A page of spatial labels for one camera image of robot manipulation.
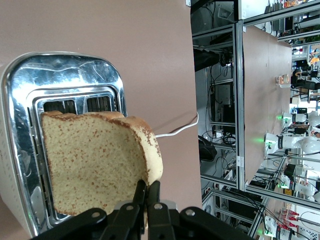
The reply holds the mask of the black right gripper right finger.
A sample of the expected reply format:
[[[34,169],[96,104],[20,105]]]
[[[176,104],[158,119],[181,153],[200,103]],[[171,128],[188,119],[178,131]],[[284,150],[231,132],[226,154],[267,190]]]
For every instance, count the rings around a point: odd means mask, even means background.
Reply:
[[[147,219],[149,240],[251,240],[242,231],[221,221],[201,208],[190,206],[181,211],[173,201],[160,201],[159,181],[148,189]]]

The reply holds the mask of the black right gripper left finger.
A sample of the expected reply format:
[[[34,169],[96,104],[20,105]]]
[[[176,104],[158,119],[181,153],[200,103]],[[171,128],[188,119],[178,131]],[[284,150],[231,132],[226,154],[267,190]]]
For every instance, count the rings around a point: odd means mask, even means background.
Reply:
[[[143,180],[136,184],[132,200],[120,202],[112,213],[91,208],[50,230],[34,240],[139,240],[144,233],[143,204],[147,185]]]

